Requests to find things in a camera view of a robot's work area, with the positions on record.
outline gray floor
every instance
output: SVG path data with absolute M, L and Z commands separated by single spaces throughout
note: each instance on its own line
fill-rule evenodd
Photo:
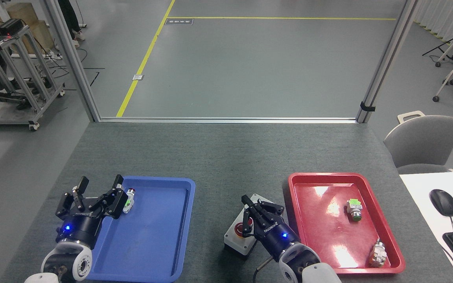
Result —
M 88 125 L 77 93 L 45 112 L 36 132 L 0 125 L 0 276 Z
M 396 18 L 401 2 L 177 1 L 169 15 Z M 106 68 L 92 88 L 101 116 L 117 115 L 170 3 L 80 3 L 86 19 L 124 15 L 86 20 L 88 39 L 81 47 L 90 53 L 84 63 Z M 96 9 L 87 9 L 93 5 Z M 192 26 L 165 25 L 123 116 L 353 117 L 394 25 L 365 19 L 196 19 Z
M 381 57 L 385 31 L 394 25 L 260 19 L 166 25 L 124 117 L 355 117 L 377 65 L 371 59 Z

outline aluminum pole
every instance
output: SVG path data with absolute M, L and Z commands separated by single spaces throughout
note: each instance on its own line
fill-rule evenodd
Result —
M 79 59 L 76 49 L 72 45 L 68 26 L 64 20 L 61 8 L 57 0 L 40 0 L 45 11 L 45 16 L 48 18 L 50 28 L 52 28 L 58 36 L 58 42 L 62 47 L 63 59 L 66 65 L 70 68 L 74 80 L 77 83 L 78 90 L 81 94 L 81 102 L 87 112 L 88 118 L 91 122 L 99 122 L 101 117 L 97 112 L 97 107 L 92 96 L 92 90 L 88 84 L 87 76 L 83 70 L 83 65 Z
M 408 31 L 412 26 L 413 18 L 415 16 L 415 6 L 418 0 L 406 0 L 403 11 L 398 17 L 396 28 L 392 33 L 388 45 L 385 47 L 383 57 L 381 58 L 377 69 L 374 73 L 374 77 L 370 82 L 370 86 L 366 91 L 365 98 L 361 102 L 359 113 L 356 116 L 358 123 L 367 123 L 375 110 L 376 99 L 379 95 L 382 84 L 384 83 L 389 69 L 392 67 L 392 63 L 398 55 L 401 45 L 407 37 Z

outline person's leg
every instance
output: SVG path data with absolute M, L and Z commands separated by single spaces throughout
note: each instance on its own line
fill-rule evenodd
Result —
M 70 0 L 59 0 L 59 5 L 61 6 L 63 14 L 68 14 L 71 29 L 76 32 L 81 31 L 78 24 L 78 18 L 76 17 L 76 13 L 71 6 Z
M 74 20 L 71 18 L 76 19 L 76 14 L 74 14 L 74 10 L 72 9 L 71 3 L 69 0 L 58 0 L 59 6 L 61 7 L 61 11 L 63 13 L 64 19 L 66 21 L 66 25 L 68 26 L 68 30 L 71 35 L 71 39 L 74 40 L 74 33 L 72 30 L 74 29 Z

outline chair leg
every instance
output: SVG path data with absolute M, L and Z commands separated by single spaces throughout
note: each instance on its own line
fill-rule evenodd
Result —
M 448 75 L 445 77 L 443 83 L 442 83 L 442 86 L 440 86 L 440 89 L 438 90 L 438 92 L 436 93 L 436 95 L 433 97 L 433 101 L 434 102 L 439 102 L 440 101 L 440 92 L 442 92 L 442 89 L 444 89 L 445 85 L 448 83 L 448 81 L 450 81 L 453 77 L 453 69 L 450 71 L 450 73 L 448 73 Z
M 437 67 L 440 67 L 442 64 L 440 62 L 442 62 L 444 59 L 445 59 L 445 56 L 447 56 L 447 54 L 453 50 L 453 42 L 451 43 L 451 45 L 447 48 L 447 50 L 445 50 L 445 52 L 438 58 L 438 61 L 436 61 L 435 63 L 435 66 Z

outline cardboard box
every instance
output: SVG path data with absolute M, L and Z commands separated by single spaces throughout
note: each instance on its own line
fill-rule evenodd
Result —
M 31 3 L 15 3 L 8 5 L 7 12 L 10 18 L 20 18 L 29 26 L 38 22 L 38 16 L 36 16 L 36 12 Z
M 53 39 L 52 36 L 50 35 L 50 31 L 48 30 L 45 21 L 38 21 L 34 25 L 30 25 L 29 28 L 31 29 L 31 33 L 36 39 L 36 41 L 39 41 L 39 43 L 43 45 L 43 48 L 52 49 Z M 41 50 L 41 53 L 44 54 L 39 43 L 36 43 L 36 45 L 38 45 L 38 48 Z M 31 44 L 27 41 L 27 38 L 24 38 L 24 45 L 27 48 L 27 52 L 29 52 L 29 54 L 35 54 L 34 50 L 31 47 Z

